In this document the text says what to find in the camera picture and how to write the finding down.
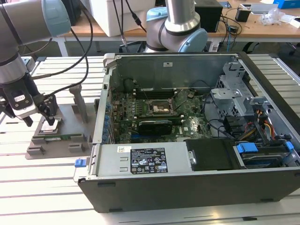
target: motherboard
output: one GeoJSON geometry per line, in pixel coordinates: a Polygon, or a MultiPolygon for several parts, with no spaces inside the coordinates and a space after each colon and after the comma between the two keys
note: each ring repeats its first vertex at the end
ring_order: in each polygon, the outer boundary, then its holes
{"type": "Polygon", "coordinates": [[[112,92],[116,143],[182,142],[211,138],[202,114],[203,97],[193,90],[168,95],[112,92]]]}

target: power connector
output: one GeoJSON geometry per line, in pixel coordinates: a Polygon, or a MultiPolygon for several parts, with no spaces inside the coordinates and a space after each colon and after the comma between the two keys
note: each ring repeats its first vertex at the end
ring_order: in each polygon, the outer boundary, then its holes
{"type": "Polygon", "coordinates": [[[232,34],[237,34],[238,31],[239,31],[239,27],[233,26],[233,25],[229,25],[229,31],[230,31],[230,33],[232,33],[232,34]]]}

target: power supply label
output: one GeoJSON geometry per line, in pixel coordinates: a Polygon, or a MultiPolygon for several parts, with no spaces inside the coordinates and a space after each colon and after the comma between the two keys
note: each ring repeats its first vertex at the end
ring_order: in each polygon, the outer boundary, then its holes
{"type": "Polygon", "coordinates": [[[130,171],[132,174],[168,172],[164,148],[132,149],[130,160],[130,171]]]}

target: yellow wire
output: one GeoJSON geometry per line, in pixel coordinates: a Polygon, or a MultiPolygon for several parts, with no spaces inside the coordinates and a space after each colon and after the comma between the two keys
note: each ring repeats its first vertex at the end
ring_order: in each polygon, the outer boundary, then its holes
{"type": "Polygon", "coordinates": [[[243,138],[241,138],[241,140],[249,137],[250,135],[252,135],[254,132],[256,131],[256,129],[251,130],[246,136],[244,136],[243,138]]]}
{"type": "Polygon", "coordinates": [[[269,128],[269,130],[270,130],[270,135],[271,135],[271,138],[272,138],[272,129],[271,129],[270,125],[267,124],[267,123],[264,123],[264,125],[267,126],[267,127],[269,128]]]}

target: robotic arm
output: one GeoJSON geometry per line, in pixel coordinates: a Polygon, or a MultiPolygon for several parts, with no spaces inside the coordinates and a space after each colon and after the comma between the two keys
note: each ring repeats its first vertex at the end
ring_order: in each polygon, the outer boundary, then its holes
{"type": "Polygon", "coordinates": [[[0,113],[18,117],[27,126],[41,113],[50,125],[57,111],[55,96],[38,92],[18,46],[68,33],[71,24],[60,0],[29,0],[0,4],[0,113]]]}
{"type": "Polygon", "coordinates": [[[207,39],[194,0],[166,0],[147,13],[147,53],[202,52],[207,39]]]}

